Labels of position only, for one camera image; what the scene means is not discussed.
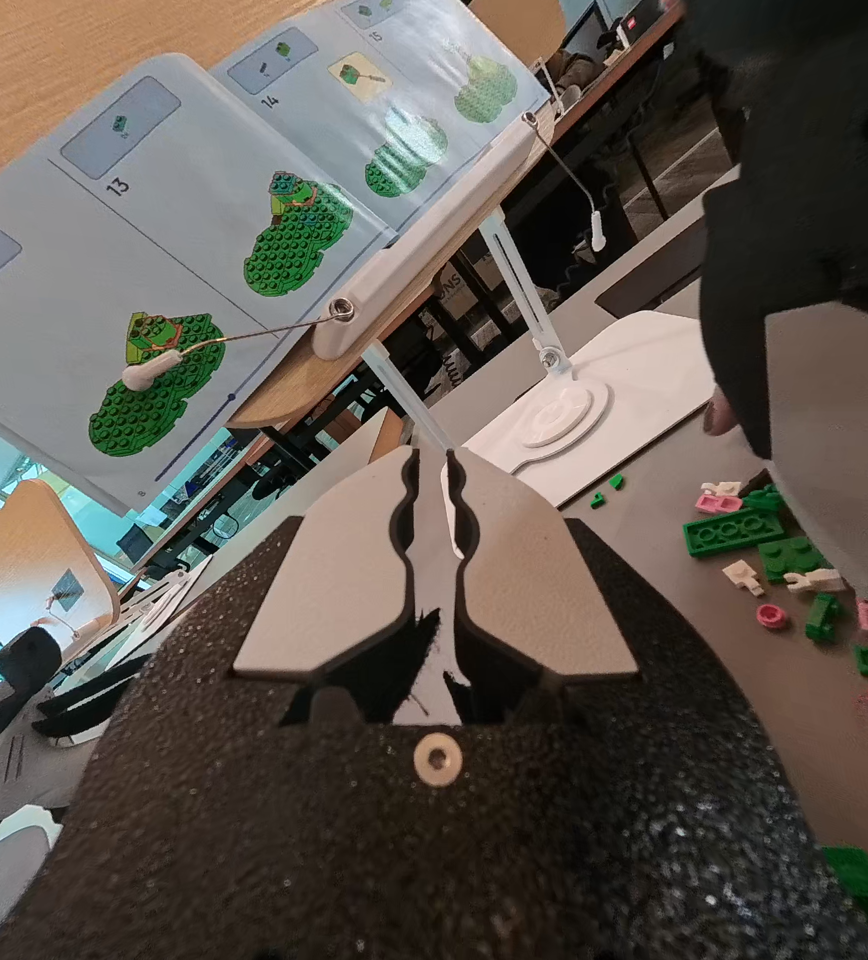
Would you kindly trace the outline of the open instruction booklet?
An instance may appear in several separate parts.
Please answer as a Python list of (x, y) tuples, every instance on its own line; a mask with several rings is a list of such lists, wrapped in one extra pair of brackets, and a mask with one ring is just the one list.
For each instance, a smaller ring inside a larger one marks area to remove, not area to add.
[(461, 2), (336, 2), (137, 66), (0, 173), (0, 436), (140, 512), (369, 258), (548, 92)]

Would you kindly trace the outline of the pile of green lego bricks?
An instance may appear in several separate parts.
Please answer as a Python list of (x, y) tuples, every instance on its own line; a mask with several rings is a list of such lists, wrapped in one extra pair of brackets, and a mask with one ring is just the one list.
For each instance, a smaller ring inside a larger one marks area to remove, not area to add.
[(800, 532), (778, 487), (705, 483), (695, 511), (682, 528), (688, 555), (725, 561), (723, 575), (756, 603), (762, 630), (801, 633), (819, 650), (849, 640), (853, 666), (867, 684), (858, 701), (868, 711), (868, 598)]

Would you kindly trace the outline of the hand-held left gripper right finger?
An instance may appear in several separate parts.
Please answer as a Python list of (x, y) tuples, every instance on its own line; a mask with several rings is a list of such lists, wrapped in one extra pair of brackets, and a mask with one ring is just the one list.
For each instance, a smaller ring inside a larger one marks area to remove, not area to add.
[(465, 447), (448, 453), (444, 504), (461, 628), (553, 680), (629, 677), (638, 665), (559, 512)]

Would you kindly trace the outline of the dark office desk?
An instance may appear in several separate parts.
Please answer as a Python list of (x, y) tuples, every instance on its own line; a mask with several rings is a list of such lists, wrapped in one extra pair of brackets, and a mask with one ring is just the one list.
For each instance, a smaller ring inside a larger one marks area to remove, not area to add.
[(722, 132), (719, 68), (694, 42), (682, 2), (670, 2), (555, 124), (554, 149), (583, 182), (603, 216), (608, 245), (589, 238), (584, 196), (543, 152), (502, 203), (513, 238), (532, 271), (599, 267), (671, 220), (733, 166)]

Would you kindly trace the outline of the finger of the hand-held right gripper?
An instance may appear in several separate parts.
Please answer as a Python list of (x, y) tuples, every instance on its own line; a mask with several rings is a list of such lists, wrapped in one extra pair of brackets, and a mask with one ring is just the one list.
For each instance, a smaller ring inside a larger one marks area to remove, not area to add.
[(868, 312), (770, 314), (769, 469), (803, 530), (868, 601)]

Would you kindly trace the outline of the white stand base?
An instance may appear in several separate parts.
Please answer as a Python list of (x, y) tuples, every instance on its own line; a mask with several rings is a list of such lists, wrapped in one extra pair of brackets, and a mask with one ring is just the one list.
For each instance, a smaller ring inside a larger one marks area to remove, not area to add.
[(713, 373), (696, 318), (642, 310), (617, 319), (560, 368), (493, 414), (433, 413), (457, 447), (560, 508), (680, 425), (710, 399)]

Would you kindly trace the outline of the person's right hand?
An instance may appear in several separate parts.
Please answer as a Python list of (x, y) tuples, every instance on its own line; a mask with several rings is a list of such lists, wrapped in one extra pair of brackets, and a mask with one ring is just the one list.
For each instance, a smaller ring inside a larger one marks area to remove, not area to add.
[(704, 433), (711, 437), (723, 436), (736, 426), (738, 426), (738, 419), (728, 398), (719, 386), (715, 387), (704, 409)]

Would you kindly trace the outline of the white book stand frame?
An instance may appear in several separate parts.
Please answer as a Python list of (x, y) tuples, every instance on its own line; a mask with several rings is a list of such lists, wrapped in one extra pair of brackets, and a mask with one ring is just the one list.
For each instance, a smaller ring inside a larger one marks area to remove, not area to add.
[[(315, 356), (333, 361), (350, 352), (412, 283), (428, 282), (435, 271), (435, 255), (447, 249), (462, 225), (486, 205), (495, 189), (526, 163), (531, 150), (545, 144), (535, 114), (525, 112), (507, 126), (442, 198), (331, 295), (315, 326)], [(538, 399), (528, 401), (523, 397), (526, 403), (520, 421), (507, 433), (518, 452), (528, 454), (528, 463), (552, 459), (583, 436), (584, 417), (593, 411), (593, 400), (574, 378), (566, 350), (506, 226), (503, 212), (494, 210), (480, 231), (519, 306), (546, 372), (538, 384)]]

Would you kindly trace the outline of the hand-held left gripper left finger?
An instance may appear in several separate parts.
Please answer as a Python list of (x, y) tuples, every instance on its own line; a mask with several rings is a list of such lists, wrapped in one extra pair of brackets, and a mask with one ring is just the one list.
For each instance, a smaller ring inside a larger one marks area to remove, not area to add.
[(309, 508), (233, 661), (236, 676), (323, 677), (413, 618), (419, 459), (399, 446)]

